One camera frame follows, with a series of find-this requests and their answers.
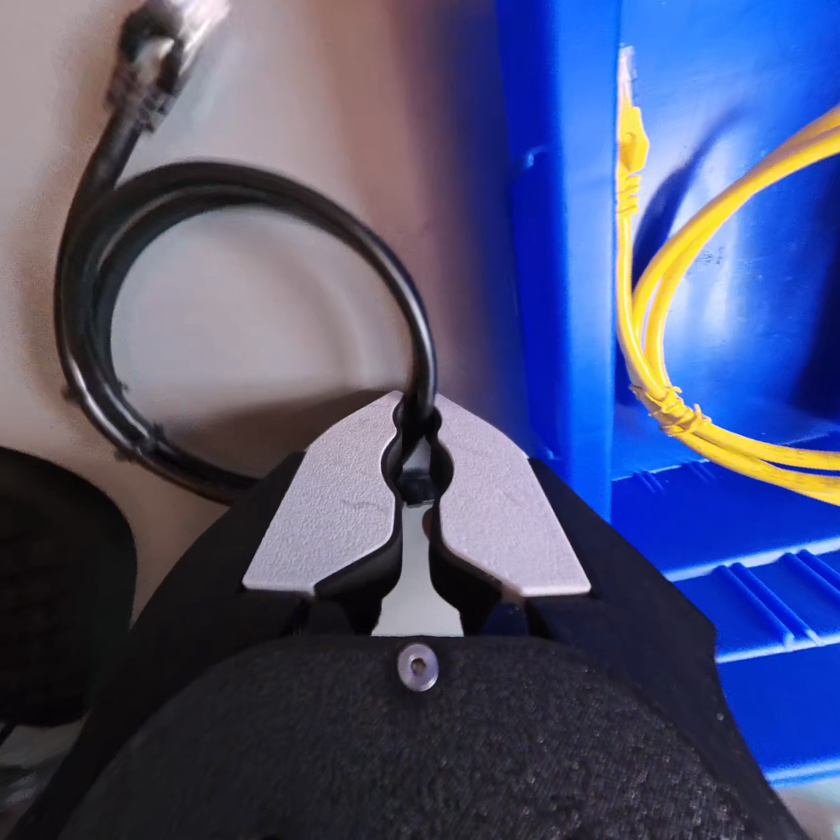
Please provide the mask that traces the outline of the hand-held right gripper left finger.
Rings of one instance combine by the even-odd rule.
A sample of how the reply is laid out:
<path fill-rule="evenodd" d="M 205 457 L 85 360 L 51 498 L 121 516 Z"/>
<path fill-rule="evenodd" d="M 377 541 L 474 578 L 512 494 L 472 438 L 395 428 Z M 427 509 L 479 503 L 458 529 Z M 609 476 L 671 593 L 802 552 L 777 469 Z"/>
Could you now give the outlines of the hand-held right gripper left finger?
<path fill-rule="evenodd" d="M 387 393 L 308 447 L 243 577 L 246 589 L 315 595 L 322 581 L 385 546 L 396 530 L 396 494 L 383 458 L 402 399 Z"/>

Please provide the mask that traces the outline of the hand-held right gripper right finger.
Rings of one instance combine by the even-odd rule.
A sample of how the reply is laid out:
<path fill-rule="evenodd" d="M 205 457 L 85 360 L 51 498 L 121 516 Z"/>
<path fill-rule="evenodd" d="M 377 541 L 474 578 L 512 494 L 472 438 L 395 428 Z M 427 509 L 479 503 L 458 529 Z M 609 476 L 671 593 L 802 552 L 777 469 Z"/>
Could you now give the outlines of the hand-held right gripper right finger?
<path fill-rule="evenodd" d="M 446 488 L 434 507 L 430 553 L 505 595 L 589 594 L 591 582 L 526 453 L 443 395 L 436 409 Z"/>

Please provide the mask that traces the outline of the blue plastic storage bin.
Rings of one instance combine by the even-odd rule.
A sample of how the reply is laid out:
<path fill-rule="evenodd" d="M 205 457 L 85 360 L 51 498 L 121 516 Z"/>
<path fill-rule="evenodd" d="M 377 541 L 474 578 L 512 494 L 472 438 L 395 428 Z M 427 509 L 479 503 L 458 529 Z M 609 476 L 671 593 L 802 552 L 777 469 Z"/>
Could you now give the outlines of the blue plastic storage bin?
<path fill-rule="evenodd" d="M 777 788 L 838 782 L 838 507 L 667 437 L 614 317 L 618 60 L 650 152 L 633 279 L 752 165 L 838 104 L 839 3 L 497 2 L 511 216 L 537 453 L 717 629 L 723 689 Z M 838 159 L 704 245 L 665 335 L 688 404 L 737 434 L 838 451 Z"/>

